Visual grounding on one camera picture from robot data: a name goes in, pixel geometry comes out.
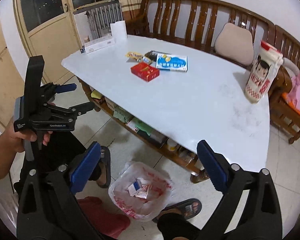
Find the person's left hand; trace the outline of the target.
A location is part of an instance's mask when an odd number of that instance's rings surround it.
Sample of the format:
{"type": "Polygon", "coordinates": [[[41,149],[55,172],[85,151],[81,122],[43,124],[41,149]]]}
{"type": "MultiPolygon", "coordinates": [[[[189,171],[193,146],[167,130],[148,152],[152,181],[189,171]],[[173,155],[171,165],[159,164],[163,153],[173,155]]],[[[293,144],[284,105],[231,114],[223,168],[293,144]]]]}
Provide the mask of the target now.
{"type": "Polygon", "coordinates": [[[35,142],[38,139],[30,129],[25,129],[20,132],[14,131],[13,126],[14,116],[11,117],[4,132],[0,136],[0,152],[4,155],[12,155],[25,151],[24,142],[35,142]]]}

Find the person's left forearm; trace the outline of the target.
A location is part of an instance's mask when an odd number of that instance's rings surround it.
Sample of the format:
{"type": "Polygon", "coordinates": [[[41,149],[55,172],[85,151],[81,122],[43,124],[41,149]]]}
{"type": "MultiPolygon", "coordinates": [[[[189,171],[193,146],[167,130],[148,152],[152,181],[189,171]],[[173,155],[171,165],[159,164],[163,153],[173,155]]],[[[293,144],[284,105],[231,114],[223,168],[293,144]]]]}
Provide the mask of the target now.
{"type": "Polygon", "coordinates": [[[8,142],[0,138],[0,180],[8,175],[16,153],[8,142]]]}

